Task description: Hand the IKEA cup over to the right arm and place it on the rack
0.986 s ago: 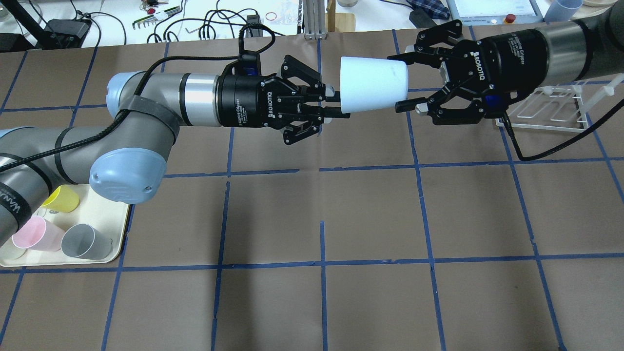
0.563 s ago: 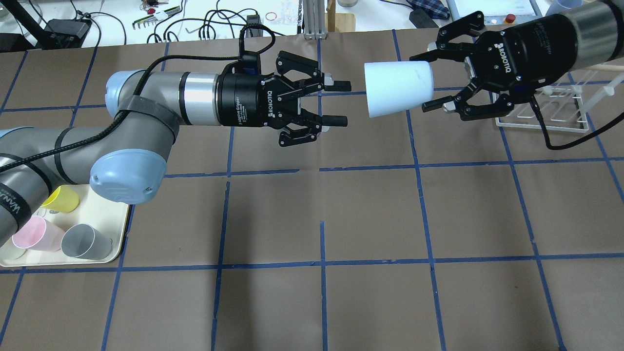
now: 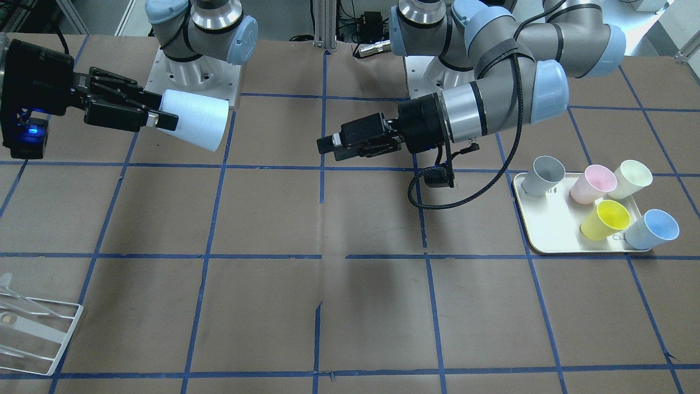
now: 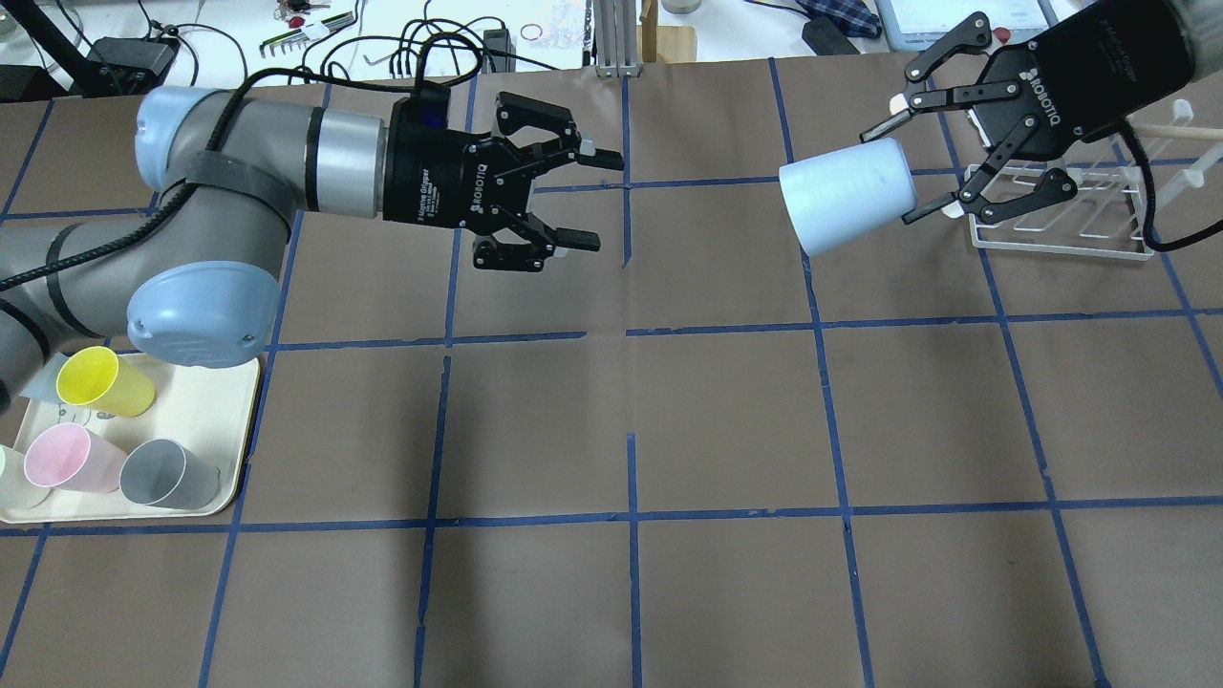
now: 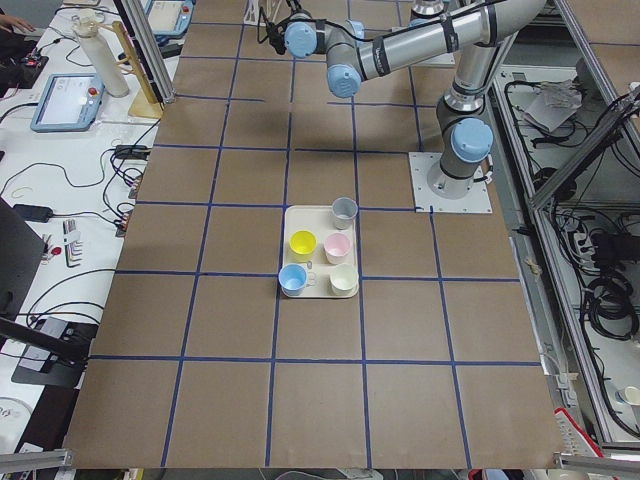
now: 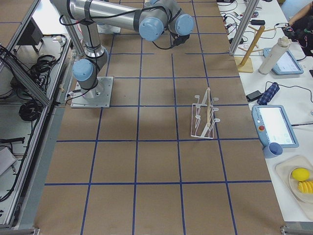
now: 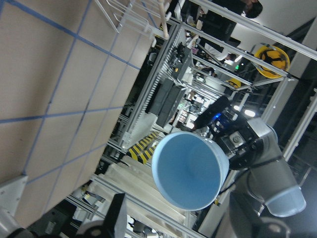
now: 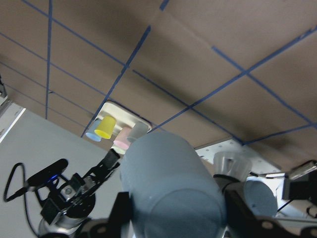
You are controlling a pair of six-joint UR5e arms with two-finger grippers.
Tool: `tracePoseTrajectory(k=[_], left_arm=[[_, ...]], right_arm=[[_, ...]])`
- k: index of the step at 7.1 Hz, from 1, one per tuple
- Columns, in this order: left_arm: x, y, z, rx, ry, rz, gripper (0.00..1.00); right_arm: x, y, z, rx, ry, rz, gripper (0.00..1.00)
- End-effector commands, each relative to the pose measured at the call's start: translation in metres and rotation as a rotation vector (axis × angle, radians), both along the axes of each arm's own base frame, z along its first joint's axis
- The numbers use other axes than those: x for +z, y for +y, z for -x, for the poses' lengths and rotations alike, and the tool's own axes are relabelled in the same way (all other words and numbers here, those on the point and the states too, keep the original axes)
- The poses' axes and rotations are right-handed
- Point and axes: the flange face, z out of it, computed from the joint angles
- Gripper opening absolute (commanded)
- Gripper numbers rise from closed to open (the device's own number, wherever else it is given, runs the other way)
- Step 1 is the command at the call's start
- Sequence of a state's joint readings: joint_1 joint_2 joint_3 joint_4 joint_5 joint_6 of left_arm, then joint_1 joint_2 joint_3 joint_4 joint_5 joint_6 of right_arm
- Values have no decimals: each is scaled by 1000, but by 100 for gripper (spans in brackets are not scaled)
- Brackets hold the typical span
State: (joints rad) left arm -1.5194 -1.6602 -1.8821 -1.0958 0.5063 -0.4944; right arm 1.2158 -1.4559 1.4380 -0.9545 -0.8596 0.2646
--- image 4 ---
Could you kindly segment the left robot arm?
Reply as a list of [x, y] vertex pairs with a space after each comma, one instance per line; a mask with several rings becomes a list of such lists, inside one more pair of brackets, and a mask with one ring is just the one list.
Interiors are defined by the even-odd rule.
[[489, 132], [446, 126], [449, 90], [426, 82], [386, 119], [159, 87], [137, 112], [148, 218], [2, 232], [2, 406], [53, 356], [125, 335], [181, 367], [227, 369], [264, 349], [294, 218], [344, 218], [473, 233], [476, 269], [539, 271], [558, 251], [597, 252], [594, 232], [547, 226], [536, 180], [624, 156], [581, 134], [567, 108], [501, 92]]

